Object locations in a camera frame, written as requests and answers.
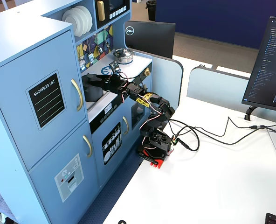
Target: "computer monitor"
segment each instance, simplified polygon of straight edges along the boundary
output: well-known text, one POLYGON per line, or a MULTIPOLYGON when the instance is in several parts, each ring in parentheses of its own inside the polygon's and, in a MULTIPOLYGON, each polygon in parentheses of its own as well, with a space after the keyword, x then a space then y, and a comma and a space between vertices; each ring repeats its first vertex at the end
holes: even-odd
MULTIPOLYGON (((270 17, 243 104, 276 111, 276 17, 270 17)), ((276 133, 269 131, 276 148, 276 133)))
POLYGON ((175 23, 128 21, 124 27, 127 47, 172 58, 175 23))

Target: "dell logo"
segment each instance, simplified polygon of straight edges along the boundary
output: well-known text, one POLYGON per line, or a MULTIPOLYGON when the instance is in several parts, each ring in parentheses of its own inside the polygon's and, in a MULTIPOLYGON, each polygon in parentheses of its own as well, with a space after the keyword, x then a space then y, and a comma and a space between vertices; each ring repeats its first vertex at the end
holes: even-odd
POLYGON ((125 29, 125 33, 129 36, 133 35, 134 34, 134 28, 133 27, 127 27, 125 29))

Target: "gray floor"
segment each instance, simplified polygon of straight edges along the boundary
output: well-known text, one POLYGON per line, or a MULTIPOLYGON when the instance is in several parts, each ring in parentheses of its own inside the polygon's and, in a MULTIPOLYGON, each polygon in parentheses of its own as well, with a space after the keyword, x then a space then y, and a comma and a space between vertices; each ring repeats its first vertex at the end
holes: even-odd
MULTIPOLYGON (((149 21, 146 0, 132 4, 134 21, 149 21)), ((173 54, 213 65, 251 73, 258 50, 176 33, 173 54)))

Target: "silver pot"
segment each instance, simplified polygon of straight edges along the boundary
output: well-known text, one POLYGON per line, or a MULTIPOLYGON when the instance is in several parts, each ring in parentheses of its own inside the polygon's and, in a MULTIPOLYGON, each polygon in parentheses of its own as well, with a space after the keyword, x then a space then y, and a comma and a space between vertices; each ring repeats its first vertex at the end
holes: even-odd
POLYGON ((129 64, 133 61, 133 51, 129 49, 117 49, 112 50, 112 54, 115 57, 115 61, 119 64, 129 64))

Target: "yellow knob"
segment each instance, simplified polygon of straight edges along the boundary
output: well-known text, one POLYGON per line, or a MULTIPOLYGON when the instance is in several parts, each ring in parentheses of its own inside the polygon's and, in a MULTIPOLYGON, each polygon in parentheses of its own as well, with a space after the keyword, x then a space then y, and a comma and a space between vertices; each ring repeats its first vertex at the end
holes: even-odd
POLYGON ((144 75, 145 76, 150 76, 151 75, 151 71, 149 71, 149 68, 145 69, 144 75))

